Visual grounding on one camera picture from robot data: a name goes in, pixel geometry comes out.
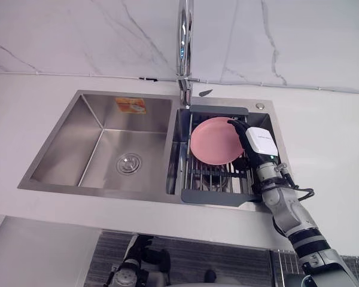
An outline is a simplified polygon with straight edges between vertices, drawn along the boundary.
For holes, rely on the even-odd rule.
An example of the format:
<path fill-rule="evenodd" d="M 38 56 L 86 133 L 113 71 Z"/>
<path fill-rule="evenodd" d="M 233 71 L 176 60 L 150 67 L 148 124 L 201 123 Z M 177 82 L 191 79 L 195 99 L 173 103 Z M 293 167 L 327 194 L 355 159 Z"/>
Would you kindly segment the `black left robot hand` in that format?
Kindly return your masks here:
<path fill-rule="evenodd" d="M 170 273 L 171 257 L 166 249 L 160 251 L 151 249 L 154 237 L 149 235 L 134 235 L 129 242 L 123 262 L 124 268 L 134 271 L 140 270 L 142 263 L 155 265 L 162 273 Z"/>

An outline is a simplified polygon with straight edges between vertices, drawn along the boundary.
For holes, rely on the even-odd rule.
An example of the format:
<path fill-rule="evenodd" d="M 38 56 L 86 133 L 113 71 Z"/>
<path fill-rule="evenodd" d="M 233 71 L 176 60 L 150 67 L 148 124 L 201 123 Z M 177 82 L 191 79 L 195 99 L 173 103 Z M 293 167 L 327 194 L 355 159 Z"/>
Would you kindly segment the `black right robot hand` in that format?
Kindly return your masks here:
<path fill-rule="evenodd" d="M 279 163 L 278 148 L 266 129 L 252 127 L 239 120 L 228 120 L 239 136 L 239 141 L 248 157 L 250 167 L 258 168 L 265 163 Z"/>

